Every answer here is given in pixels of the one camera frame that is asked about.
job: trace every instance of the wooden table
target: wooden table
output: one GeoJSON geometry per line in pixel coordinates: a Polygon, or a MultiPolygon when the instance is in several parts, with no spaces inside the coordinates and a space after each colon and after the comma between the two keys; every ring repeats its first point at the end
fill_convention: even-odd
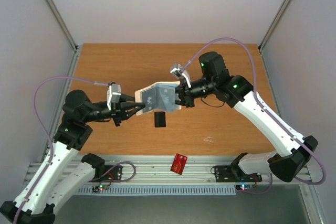
{"type": "MultiPolygon", "coordinates": [[[[93,81],[116,82],[122,93],[134,92],[157,81],[176,81],[169,73],[173,63],[186,64],[201,44],[84,44],[76,77],[93,81]]],[[[275,109],[264,65],[256,45],[248,45],[254,56],[258,92],[275,109]]],[[[238,45],[216,44],[230,74],[239,74],[253,82],[245,51],[238,45]]],[[[192,80],[202,75],[198,59],[188,72],[192,80]]],[[[71,89],[82,89],[92,102],[106,100],[106,88],[75,81],[71,89]]],[[[213,95],[205,99],[219,105],[213,95]]],[[[228,105],[211,108],[200,100],[194,108],[182,108],[166,114],[166,128],[154,127],[154,113],[133,116],[120,127],[110,123],[90,123],[93,133],[82,153],[120,155],[237,155],[241,152],[262,153],[274,148],[244,116],[228,105]]]]}

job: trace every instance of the black mounting plate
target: black mounting plate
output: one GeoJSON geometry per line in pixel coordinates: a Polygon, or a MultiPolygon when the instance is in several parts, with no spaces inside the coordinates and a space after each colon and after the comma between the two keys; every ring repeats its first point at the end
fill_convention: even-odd
{"type": "MultiPolygon", "coordinates": [[[[105,169],[104,172],[107,172],[108,169],[110,169],[112,167],[112,165],[105,165],[105,169]]],[[[121,176],[122,176],[122,166],[118,165],[115,168],[113,168],[111,171],[109,171],[110,174],[112,174],[113,176],[113,180],[114,181],[118,181],[121,180],[121,176]]],[[[101,182],[103,180],[110,180],[110,175],[106,174],[105,176],[101,177],[100,179],[97,179],[95,182],[101,182]]]]}
{"type": "Polygon", "coordinates": [[[258,182],[262,181],[261,175],[256,173],[245,175],[241,180],[235,178],[235,176],[231,172],[230,165],[216,165],[211,169],[211,173],[215,175],[216,182],[240,182],[240,183],[253,183],[256,180],[251,176],[254,175],[258,182]]]}

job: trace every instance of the red packet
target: red packet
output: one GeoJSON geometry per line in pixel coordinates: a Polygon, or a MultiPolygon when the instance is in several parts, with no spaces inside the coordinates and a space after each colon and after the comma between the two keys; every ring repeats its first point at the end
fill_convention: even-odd
{"type": "Polygon", "coordinates": [[[187,163],[187,159],[188,157],[186,156],[176,154],[172,168],[170,168],[170,170],[172,172],[182,175],[185,163],[187,163]]]}

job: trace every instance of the gray floor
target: gray floor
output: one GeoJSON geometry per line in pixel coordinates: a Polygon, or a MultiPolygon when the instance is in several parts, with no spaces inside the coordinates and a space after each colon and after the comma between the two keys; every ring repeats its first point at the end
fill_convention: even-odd
{"type": "Polygon", "coordinates": [[[264,195],[73,196],[55,224],[309,223],[298,186],[274,186],[264,195]]]}

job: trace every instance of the vent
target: vent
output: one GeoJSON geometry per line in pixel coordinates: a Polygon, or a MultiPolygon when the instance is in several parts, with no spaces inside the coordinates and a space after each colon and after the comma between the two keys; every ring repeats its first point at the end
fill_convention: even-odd
{"type": "Polygon", "coordinates": [[[94,193],[92,186],[83,186],[76,195],[97,196],[162,196],[162,195],[236,195],[234,186],[147,186],[147,185],[112,185],[107,190],[94,193]]]}

